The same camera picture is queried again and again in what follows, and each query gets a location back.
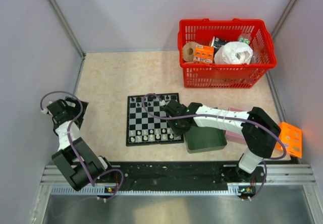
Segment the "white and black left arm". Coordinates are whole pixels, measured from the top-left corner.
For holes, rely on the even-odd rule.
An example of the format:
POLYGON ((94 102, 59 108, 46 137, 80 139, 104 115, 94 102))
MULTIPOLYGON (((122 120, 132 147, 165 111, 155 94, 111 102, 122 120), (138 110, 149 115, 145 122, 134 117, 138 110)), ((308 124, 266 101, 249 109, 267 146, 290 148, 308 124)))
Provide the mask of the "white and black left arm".
POLYGON ((76 191, 90 184, 84 166, 92 179, 99 177, 102 181, 109 182, 115 174, 107 159, 96 156, 80 137, 87 106, 87 102, 78 102, 71 97, 56 100, 47 106, 48 113, 52 116, 53 131, 59 138, 58 151, 51 159, 76 191))

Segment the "green patterned packet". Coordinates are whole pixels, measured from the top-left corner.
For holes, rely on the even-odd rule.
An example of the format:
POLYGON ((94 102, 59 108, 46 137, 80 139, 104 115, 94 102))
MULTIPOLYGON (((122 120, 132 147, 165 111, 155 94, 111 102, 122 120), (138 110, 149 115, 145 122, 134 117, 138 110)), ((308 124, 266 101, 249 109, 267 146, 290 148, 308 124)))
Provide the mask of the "green patterned packet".
POLYGON ((243 42, 243 43, 246 43, 246 44, 250 44, 251 43, 251 34, 250 33, 242 33, 240 34, 240 36, 238 37, 237 41, 238 42, 243 42))

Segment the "dark snack packet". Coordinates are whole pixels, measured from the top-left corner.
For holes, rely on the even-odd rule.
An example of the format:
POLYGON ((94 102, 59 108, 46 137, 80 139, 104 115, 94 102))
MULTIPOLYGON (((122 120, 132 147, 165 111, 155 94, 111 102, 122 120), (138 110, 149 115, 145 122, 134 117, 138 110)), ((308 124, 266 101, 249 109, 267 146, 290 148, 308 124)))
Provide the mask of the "dark snack packet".
POLYGON ((228 41, 220 39, 219 37, 213 37, 212 40, 209 43, 210 47, 213 47, 214 49, 220 49, 223 45, 227 44, 228 41))

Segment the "black and grey chessboard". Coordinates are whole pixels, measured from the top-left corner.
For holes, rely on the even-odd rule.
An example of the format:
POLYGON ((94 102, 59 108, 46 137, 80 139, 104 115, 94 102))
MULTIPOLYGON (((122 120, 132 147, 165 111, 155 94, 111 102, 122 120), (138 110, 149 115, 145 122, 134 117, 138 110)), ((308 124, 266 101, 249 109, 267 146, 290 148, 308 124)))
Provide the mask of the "black and grey chessboard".
POLYGON ((159 99, 148 96, 143 102, 142 98, 142 95, 127 98, 126 146, 183 143, 184 136, 175 135, 166 120, 148 114, 150 112, 159 117, 168 116, 159 104, 159 99))

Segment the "orange carton box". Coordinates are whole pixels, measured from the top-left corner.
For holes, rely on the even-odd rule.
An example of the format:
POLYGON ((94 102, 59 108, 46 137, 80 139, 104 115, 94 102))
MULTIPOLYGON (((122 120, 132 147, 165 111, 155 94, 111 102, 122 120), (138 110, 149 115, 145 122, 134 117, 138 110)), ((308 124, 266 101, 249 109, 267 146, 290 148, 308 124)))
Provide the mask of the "orange carton box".
POLYGON ((279 139, 290 156, 302 158, 302 130, 286 122, 279 123, 279 139))

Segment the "brown tape roll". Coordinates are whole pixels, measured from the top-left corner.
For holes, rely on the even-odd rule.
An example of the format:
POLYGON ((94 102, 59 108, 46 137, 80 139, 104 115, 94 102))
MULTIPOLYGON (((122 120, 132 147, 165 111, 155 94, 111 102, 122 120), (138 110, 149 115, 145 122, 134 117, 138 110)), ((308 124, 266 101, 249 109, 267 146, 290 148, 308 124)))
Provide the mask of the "brown tape roll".
POLYGON ((194 41, 187 42, 182 48, 182 58, 185 62, 192 62, 194 59, 195 49, 198 43, 194 41))

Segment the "aluminium frame rail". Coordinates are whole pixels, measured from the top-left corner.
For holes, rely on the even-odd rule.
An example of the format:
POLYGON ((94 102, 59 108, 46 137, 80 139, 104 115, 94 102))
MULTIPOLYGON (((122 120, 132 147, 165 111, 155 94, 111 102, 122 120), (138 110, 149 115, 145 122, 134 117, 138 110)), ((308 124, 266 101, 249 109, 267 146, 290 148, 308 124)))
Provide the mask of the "aluminium frame rail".
POLYGON ((55 14, 55 16, 58 19, 58 22, 60 23, 60 25, 62 26, 64 32, 66 33, 68 39, 70 40, 72 46, 74 47, 74 49, 77 51, 77 53, 79 54, 79 56, 81 58, 85 58, 86 53, 83 51, 80 43, 78 42, 75 34, 73 33, 68 21, 66 20, 62 10, 60 9, 58 3, 56 0, 48 0, 51 8, 53 9, 53 12, 55 14))

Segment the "pink plastic box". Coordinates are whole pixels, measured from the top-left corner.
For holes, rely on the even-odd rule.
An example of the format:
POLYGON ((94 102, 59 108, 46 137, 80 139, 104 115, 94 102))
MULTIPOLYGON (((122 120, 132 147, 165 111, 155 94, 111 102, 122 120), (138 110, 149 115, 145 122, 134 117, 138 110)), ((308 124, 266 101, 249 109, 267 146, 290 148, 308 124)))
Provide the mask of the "pink plastic box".
MULTIPOLYGON (((243 109, 238 109, 238 108, 234 108, 234 107, 229 107, 228 110, 230 110, 230 111, 244 111, 243 109)), ((236 134, 234 132, 225 131, 225 138, 227 141, 246 145, 246 141, 245 141, 244 137, 239 134, 236 134)))

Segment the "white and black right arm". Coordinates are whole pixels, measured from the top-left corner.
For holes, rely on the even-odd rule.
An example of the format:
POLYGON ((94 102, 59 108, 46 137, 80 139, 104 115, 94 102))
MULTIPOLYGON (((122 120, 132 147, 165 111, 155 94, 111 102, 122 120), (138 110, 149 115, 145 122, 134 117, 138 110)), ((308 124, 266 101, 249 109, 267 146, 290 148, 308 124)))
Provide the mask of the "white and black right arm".
POLYGON ((250 111, 231 111, 192 102, 189 106, 170 100, 160 103, 175 134, 182 135, 192 127, 215 128, 242 136, 247 150, 235 169, 236 177, 246 182, 254 175, 257 165, 271 158, 281 128, 261 108, 250 111))

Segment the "white plastic bag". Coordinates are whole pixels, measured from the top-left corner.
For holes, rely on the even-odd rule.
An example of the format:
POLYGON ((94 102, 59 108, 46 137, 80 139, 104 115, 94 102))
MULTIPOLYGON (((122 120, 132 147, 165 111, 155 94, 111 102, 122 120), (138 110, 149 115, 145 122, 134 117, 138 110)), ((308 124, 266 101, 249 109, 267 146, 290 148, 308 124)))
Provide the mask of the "white plastic bag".
POLYGON ((252 48, 243 42, 233 41, 223 45, 214 55, 216 64, 249 64, 253 56, 252 48))

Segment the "orange box in basket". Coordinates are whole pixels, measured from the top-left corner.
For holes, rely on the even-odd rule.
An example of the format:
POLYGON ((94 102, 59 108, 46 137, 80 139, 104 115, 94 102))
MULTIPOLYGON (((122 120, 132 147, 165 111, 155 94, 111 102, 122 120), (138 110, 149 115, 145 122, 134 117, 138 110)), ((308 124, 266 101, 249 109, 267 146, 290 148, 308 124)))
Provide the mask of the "orange box in basket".
POLYGON ((212 46, 196 45, 193 62, 198 64, 212 64, 214 48, 212 46))

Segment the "green plastic tray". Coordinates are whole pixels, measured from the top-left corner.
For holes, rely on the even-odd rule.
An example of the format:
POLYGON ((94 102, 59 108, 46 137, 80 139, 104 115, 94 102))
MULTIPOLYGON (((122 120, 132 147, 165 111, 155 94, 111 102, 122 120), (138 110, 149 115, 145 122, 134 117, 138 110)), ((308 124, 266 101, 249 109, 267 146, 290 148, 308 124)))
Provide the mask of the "green plastic tray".
POLYGON ((188 153, 222 150, 227 146, 223 130, 211 127, 192 127, 185 133, 188 153))

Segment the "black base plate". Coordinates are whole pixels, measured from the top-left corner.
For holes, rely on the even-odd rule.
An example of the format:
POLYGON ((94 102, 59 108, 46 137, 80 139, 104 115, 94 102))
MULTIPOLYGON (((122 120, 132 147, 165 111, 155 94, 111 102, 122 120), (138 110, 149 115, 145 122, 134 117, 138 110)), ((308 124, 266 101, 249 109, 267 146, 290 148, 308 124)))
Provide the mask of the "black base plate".
POLYGON ((236 161, 114 161, 124 180, 121 191, 227 190, 229 183, 260 184, 262 166, 248 174, 236 161))

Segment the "red plastic shopping basket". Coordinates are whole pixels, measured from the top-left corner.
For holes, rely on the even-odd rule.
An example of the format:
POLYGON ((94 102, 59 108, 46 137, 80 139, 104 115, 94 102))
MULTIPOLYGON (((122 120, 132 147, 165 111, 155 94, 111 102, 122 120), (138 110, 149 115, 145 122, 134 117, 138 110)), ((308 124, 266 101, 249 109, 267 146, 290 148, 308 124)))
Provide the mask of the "red plastic shopping basket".
POLYGON ((277 65, 260 19, 181 20, 178 50, 187 88, 250 88, 277 65))

